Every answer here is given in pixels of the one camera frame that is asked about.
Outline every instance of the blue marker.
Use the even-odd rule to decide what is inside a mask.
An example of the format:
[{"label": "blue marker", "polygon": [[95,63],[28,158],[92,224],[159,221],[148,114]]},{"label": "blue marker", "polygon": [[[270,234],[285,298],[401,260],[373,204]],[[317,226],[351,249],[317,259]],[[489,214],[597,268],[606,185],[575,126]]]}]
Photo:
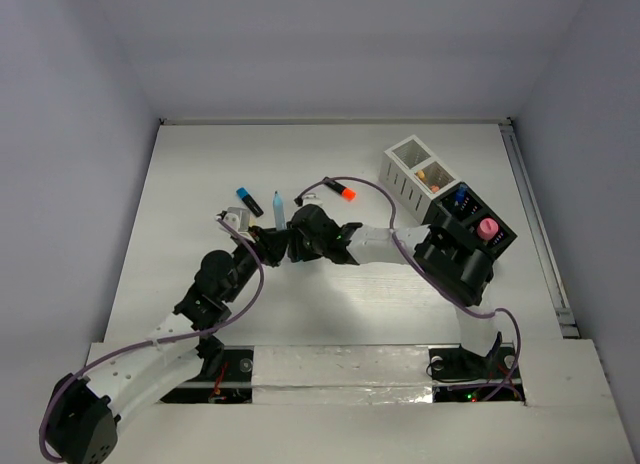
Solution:
[{"label": "blue marker", "polygon": [[264,214],[264,212],[262,212],[262,209],[260,209],[260,206],[258,205],[258,203],[253,200],[253,197],[251,197],[251,194],[249,194],[244,187],[241,187],[240,189],[238,189],[236,191],[236,194],[240,199],[242,199],[242,202],[244,202],[244,204],[249,208],[249,210],[253,212],[254,216],[260,217],[262,214]]},{"label": "blue marker", "polygon": [[278,191],[273,196],[273,215],[276,218],[276,229],[284,231],[287,228],[287,222],[284,218],[284,203]]},{"label": "blue marker", "polygon": [[462,204],[462,202],[464,201],[464,196],[467,193],[467,189],[469,189],[469,187],[466,184],[464,183],[460,184],[460,187],[456,191],[456,195],[455,195],[456,201],[453,204],[454,207],[458,207],[460,204]]}]

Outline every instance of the cable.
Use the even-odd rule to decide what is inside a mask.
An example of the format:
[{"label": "cable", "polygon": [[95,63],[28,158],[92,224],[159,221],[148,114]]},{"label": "cable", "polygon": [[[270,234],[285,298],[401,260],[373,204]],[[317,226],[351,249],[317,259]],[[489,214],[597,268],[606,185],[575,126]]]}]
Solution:
[{"label": "cable", "polygon": [[[500,364],[497,364],[497,367],[498,367],[498,370],[499,370],[502,374],[504,374],[505,376],[506,376],[507,374],[509,374],[509,371],[507,371],[507,370],[506,370],[504,367],[502,367]],[[511,385],[511,387],[516,387],[516,386],[513,384],[513,379],[511,379],[511,378],[509,378],[509,384]]]},{"label": "cable", "polygon": [[520,392],[518,391],[518,389],[515,388],[515,386],[512,386],[511,384],[502,384],[502,385],[501,384],[502,384],[501,382],[487,382],[482,386],[478,386],[477,384],[464,384],[461,386],[449,386],[447,387],[447,390],[451,391],[456,389],[475,389],[473,392],[478,392],[480,389],[484,389],[485,387],[495,387],[496,389],[492,392],[492,394],[499,391],[500,389],[509,389],[511,392],[513,392],[516,395],[516,397],[520,401],[524,400],[522,398],[522,394],[520,394]]},{"label": "cable", "polygon": [[484,377],[482,377],[482,376],[473,377],[473,378],[470,378],[470,379],[469,378],[467,378],[467,379],[439,379],[439,378],[433,377],[433,375],[429,373],[430,369],[433,370],[433,365],[432,364],[429,364],[427,366],[427,369],[425,371],[427,373],[427,376],[429,376],[432,380],[434,380],[436,382],[441,382],[442,384],[458,384],[458,383],[463,384],[465,382],[474,382],[474,381],[483,381],[484,380]]},{"label": "cable", "polygon": [[[218,222],[222,227],[225,228],[227,232],[229,232],[233,237],[238,239],[240,243],[247,248],[247,250],[249,251],[249,254],[251,254],[251,257],[253,257],[253,259],[258,264],[258,272],[260,273],[260,281],[258,282],[258,288],[256,289],[256,292],[253,295],[253,297],[249,300],[249,303],[246,306],[244,306],[244,308],[240,312],[238,312],[238,314],[236,314],[235,316],[232,316],[226,321],[216,324],[215,326],[210,327],[209,329],[204,329],[202,331],[189,332],[186,334],[178,334],[176,336],[171,336],[171,337],[162,337],[157,340],[158,344],[168,344],[171,342],[182,341],[184,339],[191,339],[192,337],[204,337],[204,336],[213,334],[219,331],[220,329],[227,327],[230,324],[233,324],[242,316],[244,316],[249,311],[249,309],[251,309],[251,307],[255,304],[255,302],[258,300],[258,297],[260,296],[260,293],[262,292],[262,287],[264,286],[264,268],[262,267],[262,262],[260,262],[260,258],[258,257],[258,254],[256,254],[253,247],[251,247],[251,244],[249,244],[249,242],[244,237],[242,237],[239,233],[237,233],[235,229],[230,227],[222,219],[218,219]],[[64,462],[62,458],[55,456],[49,452],[49,450],[47,449],[45,437],[46,437],[46,431],[47,431],[47,423],[49,422],[51,413],[53,412],[53,409],[55,408],[56,404],[58,403],[58,401],[60,400],[64,392],[67,389],[69,389],[71,384],[73,384],[77,379],[81,378],[84,374],[89,372],[91,369],[94,369],[95,367],[99,366],[105,361],[113,359],[114,357],[124,354],[126,352],[131,352],[137,349],[149,347],[153,344],[154,342],[152,341],[141,341],[136,344],[131,344],[129,346],[110,352],[109,354],[106,354],[96,359],[95,361],[90,362],[86,366],[84,366],[82,369],[76,372],[73,376],[67,379],[62,384],[62,386],[60,386],[60,389],[58,389],[58,391],[53,395],[53,397],[49,401],[49,404],[47,405],[47,409],[45,410],[44,416],[42,418],[42,423],[40,424],[40,428],[38,430],[38,437],[39,437],[38,440],[40,444],[40,453],[42,454],[42,457],[44,457],[46,460],[50,462]]]},{"label": "cable", "polygon": [[212,399],[212,398],[218,396],[218,394],[220,394],[220,389],[218,387],[220,386],[220,383],[224,379],[224,374],[225,374],[225,372],[227,372],[227,367],[229,367],[229,363],[225,362],[224,365],[222,366],[222,369],[220,370],[220,375],[218,376],[218,378],[216,379],[216,382],[213,385],[213,390],[211,391],[211,394],[209,395],[209,399]]},{"label": "cable", "polygon": [[[372,187],[378,191],[380,191],[380,193],[382,193],[386,198],[387,201],[389,201],[389,204],[391,205],[391,217],[389,218],[389,229],[391,230],[391,238],[393,239],[393,242],[395,243],[396,247],[398,248],[398,251],[400,251],[400,254],[402,254],[402,257],[404,257],[404,259],[407,261],[407,263],[413,268],[414,271],[416,271],[418,273],[418,275],[420,277],[422,277],[422,279],[424,279],[428,284],[430,284],[434,289],[436,289],[440,295],[442,297],[444,297],[447,301],[449,301],[451,304],[453,304],[454,306],[456,306],[458,309],[460,309],[462,312],[464,312],[465,314],[475,317],[476,319],[491,319],[493,317],[495,317],[496,314],[498,313],[503,313],[506,314],[507,317],[509,317],[509,319],[511,319],[511,322],[513,323],[513,327],[515,329],[516,332],[516,351],[515,351],[515,355],[514,355],[514,360],[513,360],[513,365],[511,366],[511,369],[509,369],[509,373],[507,376],[505,376],[505,378],[502,380],[502,382],[496,384],[496,388],[490,392],[484,399],[483,401],[488,401],[490,400],[493,396],[495,396],[498,392],[500,392],[500,389],[502,389],[504,386],[508,385],[509,379],[511,379],[511,376],[513,375],[516,367],[518,367],[518,360],[520,358],[520,348],[522,347],[521,344],[521,339],[520,339],[520,327],[518,326],[518,322],[516,321],[516,318],[514,317],[514,315],[511,313],[511,311],[509,311],[509,309],[505,309],[503,307],[498,307],[495,310],[491,311],[488,314],[479,314],[477,312],[474,312],[472,310],[470,310],[469,308],[465,307],[464,304],[458,302],[456,300],[456,298],[452,295],[450,295],[445,289],[442,289],[433,279],[431,279],[423,270],[422,268],[418,265],[418,263],[415,261],[415,259],[413,258],[413,256],[411,256],[411,254],[409,254],[407,252],[407,250],[404,248],[404,246],[402,245],[402,242],[400,241],[400,239],[398,239],[398,236],[396,236],[395,233],[395,229],[394,229],[394,224],[395,224],[395,220],[396,220],[396,203],[394,202],[393,198],[391,197],[391,195],[381,186],[374,184],[371,181],[367,181],[366,179],[361,179],[359,177],[349,177],[349,176],[340,176],[340,177],[330,177],[330,178],[326,178],[323,179],[322,181],[316,182],[315,184],[312,184],[311,186],[307,187],[304,191],[302,191],[297,198],[302,198],[303,195],[305,195],[307,192],[309,192],[311,189],[315,189],[318,186],[323,185],[325,182],[330,182],[330,181],[354,181],[354,182],[359,182],[361,184],[365,184],[369,187]],[[483,386],[480,386],[479,389],[482,389],[483,387],[493,387],[491,383],[485,384]]]}]

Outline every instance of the red wire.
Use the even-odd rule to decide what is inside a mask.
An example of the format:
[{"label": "red wire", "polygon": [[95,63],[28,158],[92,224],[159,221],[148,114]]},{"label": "red wire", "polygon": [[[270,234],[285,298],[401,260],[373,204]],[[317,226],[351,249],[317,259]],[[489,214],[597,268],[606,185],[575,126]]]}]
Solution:
[{"label": "red wire", "polygon": [[509,371],[507,371],[504,367],[502,367],[500,364],[496,363],[496,366],[498,367],[498,369],[500,370],[500,372],[502,372],[505,376],[509,377],[509,385],[513,388],[515,388],[516,386],[513,385],[513,381],[511,380],[511,376],[509,376]]},{"label": "red wire", "polygon": [[229,363],[225,362],[222,365],[222,369],[220,370],[220,375],[216,379],[216,383],[213,386],[213,391],[211,392],[211,395],[209,396],[209,399],[211,399],[212,397],[216,397],[218,395],[218,393],[216,391],[218,391],[218,386],[222,382],[222,379],[224,379],[224,373],[226,372],[227,367],[229,367]]}]

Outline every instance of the white panel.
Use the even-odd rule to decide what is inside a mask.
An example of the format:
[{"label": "white panel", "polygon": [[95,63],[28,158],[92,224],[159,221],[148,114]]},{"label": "white panel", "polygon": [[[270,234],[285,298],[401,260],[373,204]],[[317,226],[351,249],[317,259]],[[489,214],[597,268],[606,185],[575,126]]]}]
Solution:
[{"label": "white panel", "polygon": [[[494,309],[485,299],[480,303],[479,307],[473,310],[478,314],[490,314]],[[456,308],[456,316],[460,326],[460,344],[462,344],[462,347],[479,356],[489,354],[497,339],[496,318],[476,319],[458,308]]]},{"label": "white panel", "polygon": [[634,464],[615,406],[158,405],[111,460],[264,464]]},{"label": "white panel", "polygon": [[527,400],[532,406],[579,406],[612,402],[598,354],[589,340],[528,342],[521,368]]},{"label": "white panel", "polygon": [[119,415],[121,418],[118,421],[118,435],[121,435],[144,409],[158,402],[176,386],[200,374],[201,368],[202,359],[198,358],[195,350],[191,350],[184,354],[184,358],[178,358],[167,364],[164,372],[157,374],[156,379],[150,380],[146,388],[141,389],[138,386],[138,393],[133,395],[120,412],[116,412],[116,409],[110,405],[113,415]]},{"label": "white panel", "polygon": [[163,117],[513,115],[582,0],[100,0]]},{"label": "white panel", "polygon": [[254,388],[253,404],[269,405],[348,405],[430,404],[431,387],[269,387]]},{"label": "white panel", "polygon": [[[429,226],[396,229],[394,234],[402,243],[403,248],[410,255],[413,255],[415,247],[421,244],[429,234]],[[353,233],[350,241],[347,252],[360,265],[375,262],[407,265],[407,261],[398,250],[388,227],[363,225]]]},{"label": "white panel", "polygon": [[576,321],[640,460],[638,2],[585,0],[516,122]]},{"label": "white panel", "polygon": [[97,0],[0,0],[0,449],[103,336],[158,116]]},{"label": "white panel", "polygon": [[[191,322],[186,317],[169,314],[162,324],[149,334],[148,339],[186,334],[192,332],[190,325]],[[172,365],[172,361],[181,359],[183,354],[197,345],[198,338],[192,337],[122,354],[87,374],[91,379],[88,387],[96,396],[109,396],[109,408],[114,415],[118,415],[137,400],[137,394],[146,392],[146,388],[162,376],[164,370]],[[200,367],[202,362],[182,369],[181,375],[186,376],[183,381],[197,376]]]}]

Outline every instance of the gray wall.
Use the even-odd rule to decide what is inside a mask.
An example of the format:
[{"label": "gray wall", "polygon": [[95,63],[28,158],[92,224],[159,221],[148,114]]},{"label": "gray wall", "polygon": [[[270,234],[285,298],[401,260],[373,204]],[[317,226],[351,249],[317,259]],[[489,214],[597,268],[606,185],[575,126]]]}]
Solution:
[{"label": "gray wall", "polygon": [[102,337],[157,120],[96,0],[0,0],[0,460]]},{"label": "gray wall", "polygon": [[582,0],[100,0],[163,117],[504,117]]},{"label": "gray wall", "polygon": [[586,0],[516,121],[578,324],[640,458],[640,0]]}]

